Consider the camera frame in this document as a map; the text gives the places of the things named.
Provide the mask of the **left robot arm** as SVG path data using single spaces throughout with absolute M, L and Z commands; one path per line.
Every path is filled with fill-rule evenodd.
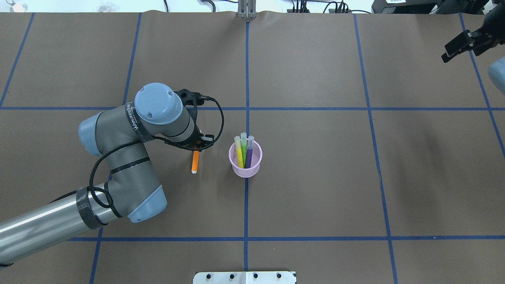
M 1 269 L 16 261 L 127 217 L 143 222 L 167 206 L 163 186 L 145 144 L 158 140 L 187 151 L 202 151 L 220 134 L 197 126 L 198 107 L 219 102 L 164 83 L 143 86 L 134 99 L 81 122 L 78 136 L 97 161 L 85 186 L 1 224 Z

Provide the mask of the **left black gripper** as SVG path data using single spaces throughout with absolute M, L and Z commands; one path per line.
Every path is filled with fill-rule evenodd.
M 191 136 L 184 141 L 174 142 L 166 139 L 166 144 L 188 151 L 202 151 L 213 146 L 216 141 L 215 135 L 204 135 L 200 130 L 194 129 Z

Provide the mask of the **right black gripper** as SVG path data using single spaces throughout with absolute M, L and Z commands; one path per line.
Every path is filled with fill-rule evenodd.
M 488 13 L 482 26 L 471 31 L 462 31 L 444 48 L 446 52 L 441 58 L 444 63 L 449 62 L 458 54 L 473 50 L 474 55 L 480 56 L 487 50 L 505 43 L 505 15 L 503 11 L 495 14 Z

